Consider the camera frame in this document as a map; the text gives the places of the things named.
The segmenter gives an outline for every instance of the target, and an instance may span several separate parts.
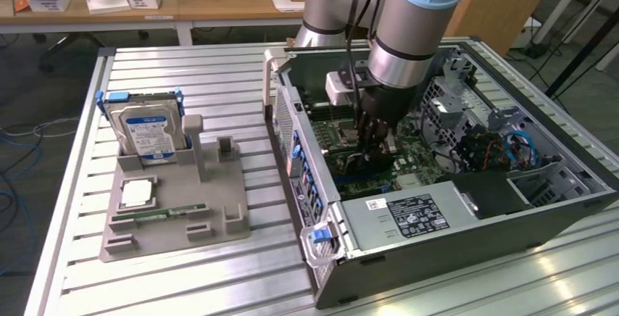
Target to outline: blue cable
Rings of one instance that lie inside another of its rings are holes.
[[[514,153],[510,151],[510,136],[520,136],[522,138],[526,139],[527,144],[530,145],[531,151],[532,151],[532,164],[538,165],[539,162],[539,156],[538,156],[538,150],[535,149],[535,144],[532,143],[532,137],[528,133],[520,130],[514,130],[510,131],[508,133],[504,134],[503,136],[503,147],[507,150],[506,154],[508,158],[515,162],[518,159],[514,155]]]
[[[33,253],[33,249],[35,249],[35,230],[33,230],[33,227],[32,227],[32,222],[29,221],[29,214],[28,214],[27,205],[23,203],[21,199],[17,196],[15,196],[13,193],[11,193],[8,191],[0,191],[0,192],[3,194],[8,194],[13,198],[13,200],[16,201],[16,206],[21,210],[23,217],[24,217],[24,220],[27,222],[28,232],[29,232],[29,246],[27,248],[27,251],[23,253],[21,257],[4,270],[0,270],[0,276],[3,276],[5,273],[8,273],[12,269],[15,269],[15,267],[17,267],[21,264],[21,262],[27,258],[29,258],[31,254]]]
[[[24,169],[20,170],[15,175],[8,176],[9,180],[15,180],[24,173],[27,173],[29,171],[29,169],[32,169],[32,167],[39,163],[39,160],[40,160],[40,147],[37,145],[35,145],[35,144],[19,144],[17,142],[11,141],[11,140],[8,140],[7,138],[3,138],[3,137],[0,137],[0,141],[8,143],[12,146],[29,147],[29,148],[32,148],[35,150],[35,158],[33,158],[33,161],[31,162],[31,164],[27,167],[24,167]]]

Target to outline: paper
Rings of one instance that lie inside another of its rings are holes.
[[[303,12],[306,2],[292,2],[291,0],[271,0],[275,8],[280,12]]]

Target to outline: floor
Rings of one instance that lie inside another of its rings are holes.
[[[547,17],[556,3],[558,0],[542,1],[535,12],[538,19],[543,20]],[[574,2],[559,20],[559,28],[572,13],[580,9],[582,5]],[[556,78],[604,19],[604,16],[594,15],[579,32],[575,42],[560,48],[563,55],[552,57],[543,68],[542,73],[546,80],[552,81]],[[204,29],[195,32],[195,37],[199,43],[284,41],[286,37],[294,37],[296,29],[298,27]],[[116,47],[175,46],[177,44],[172,30],[151,31],[149,39],[144,41],[139,39],[137,32],[132,31],[101,33],[97,36],[108,46]],[[29,35],[21,35],[15,44],[5,48],[1,47],[0,38],[0,127],[28,122],[48,122],[61,117],[79,115],[97,50],[85,41],[73,44],[55,59],[55,71],[44,74],[37,71],[37,55],[60,37],[61,35],[51,34],[48,35],[48,43],[37,44]],[[7,41],[11,42],[13,39],[13,35],[5,36]],[[582,65],[580,70],[594,63],[594,60],[618,41],[619,30],[615,30]],[[510,51],[510,56],[524,60],[511,61],[511,64],[527,77],[535,73],[531,66],[539,67],[546,60],[546,57],[526,59],[518,51]],[[619,121],[615,119],[619,113],[616,105],[619,102],[618,81],[619,67],[612,64],[607,73],[591,70],[566,95],[560,97],[572,117],[615,153],[619,153]],[[534,79],[534,83],[543,88],[539,77]],[[75,128],[76,122],[67,122],[53,125],[45,133],[63,133]],[[11,131],[23,132],[27,131],[27,128],[15,128]],[[36,143],[36,138],[25,136],[15,138],[13,141],[31,144]],[[12,182],[19,197],[29,210],[35,242],[32,245],[27,222],[19,213],[15,223],[5,231],[0,232],[0,247],[3,248],[0,249],[0,274],[16,259],[24,257],[20,264],[0,276],[0,313],[3,315],[23,314],[71,145],[72,136],[45,138],[40,144],[41,158],[39,163],[21,178]],[[0,166],[4,168],[9,165],[27,150],[27,147],[0,143]],[[21,164],[21,167],[27,167],[29,163],[31,159]],[[5,199],[0,199],[0,208],[4,207],[4,201]],[[0,228],[8,222],[11,215],[12,210],[0,212]]]

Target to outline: motherboard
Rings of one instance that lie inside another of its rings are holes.
[[[323,120],[312,123],[323,156],[343,200],[434,184],[446,174],[436,162],[431,147],[414,127],[415,119],[407,117],[395,135],[398,152],[390,170],[350,176],[342,172],[348,156],[358,152],[358,131],[352,119]]]

